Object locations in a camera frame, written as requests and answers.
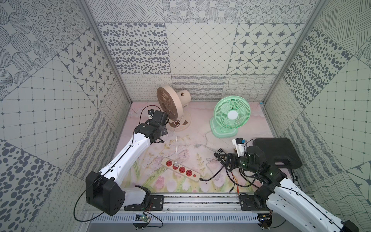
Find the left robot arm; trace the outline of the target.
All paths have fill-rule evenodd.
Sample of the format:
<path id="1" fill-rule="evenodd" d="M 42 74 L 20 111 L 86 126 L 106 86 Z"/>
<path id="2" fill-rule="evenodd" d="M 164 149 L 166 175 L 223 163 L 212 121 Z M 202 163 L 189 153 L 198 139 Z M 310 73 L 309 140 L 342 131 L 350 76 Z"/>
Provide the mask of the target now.
<path id="1" fill-rule="evenodd" d="M 150 190 L 142 186 L 121 188 L 125 176 L 136 160 L 150 145 L 162 142 L 161 136 L 165 128 L 168 115 L 155 111 L 153 117 L 138 125 L 132 138 L 99 172 L 90 172 L 86 177 L 86 200 L 110 216 L 115 215 L 123 206 L 135 206 L 146 209 L 150 205 Z"/>

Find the white red power strip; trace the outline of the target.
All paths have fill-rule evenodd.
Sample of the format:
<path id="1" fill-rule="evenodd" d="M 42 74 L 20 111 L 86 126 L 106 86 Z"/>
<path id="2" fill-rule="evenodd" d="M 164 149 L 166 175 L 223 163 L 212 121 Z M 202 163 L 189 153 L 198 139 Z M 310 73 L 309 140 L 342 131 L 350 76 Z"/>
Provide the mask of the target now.
<path id="1" fill-rule="evenodd" d="M 194 182 L 199 182 L 199 180 L 201 178 L 201 174 L 199 174 L 195 170 L 192 170 L 192 169 L 190 169 L 188 167 L 185 167 L 181 164 L 176 165 L 175 161 L 173 161 L 169 158 L 163 158 L 162 161 L 161 161 L 161 164 L 165 168 L 175 172 L 176 174 L 187 177 Z"/>

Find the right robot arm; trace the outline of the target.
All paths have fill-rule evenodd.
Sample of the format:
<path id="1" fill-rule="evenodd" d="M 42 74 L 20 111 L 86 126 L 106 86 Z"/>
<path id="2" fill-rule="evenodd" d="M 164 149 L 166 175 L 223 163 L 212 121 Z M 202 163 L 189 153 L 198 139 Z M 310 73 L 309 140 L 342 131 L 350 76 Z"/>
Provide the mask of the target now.
<path id="1" fill-rule="evenodd" d="M 241 169 L 253 173 L 262 186 L 254 193 L 256 208 L 267 208 L 302 232 L 357 232 L 358 226 L 343 221 L 321 207 L 297 187 L 257 146 L 237 145 L 235 153 L 219 150 L 214 156 L 227 171 Z"/>

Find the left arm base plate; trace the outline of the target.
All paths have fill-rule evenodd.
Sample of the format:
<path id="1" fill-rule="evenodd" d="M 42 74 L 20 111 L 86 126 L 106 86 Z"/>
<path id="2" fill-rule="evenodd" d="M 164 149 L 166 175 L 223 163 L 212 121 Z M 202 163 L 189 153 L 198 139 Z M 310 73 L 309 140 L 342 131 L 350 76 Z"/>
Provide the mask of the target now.
<path id="1" fill-rule="evenodd" d="M 125 211 L 162 211 L 164 195 L 149 195 L 141 205 L 125 206 Z"/>

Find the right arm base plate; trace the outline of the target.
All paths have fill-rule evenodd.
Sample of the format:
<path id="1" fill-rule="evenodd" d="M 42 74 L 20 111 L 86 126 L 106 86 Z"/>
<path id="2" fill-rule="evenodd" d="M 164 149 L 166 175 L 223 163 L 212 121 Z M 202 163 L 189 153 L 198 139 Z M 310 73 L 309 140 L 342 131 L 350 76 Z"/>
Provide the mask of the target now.
<path id="1" fill-rule="evenodd" d="M 238 198 L 242 211 L 269 211 L 265 200 L 259 196 L 241 193 Z"/>

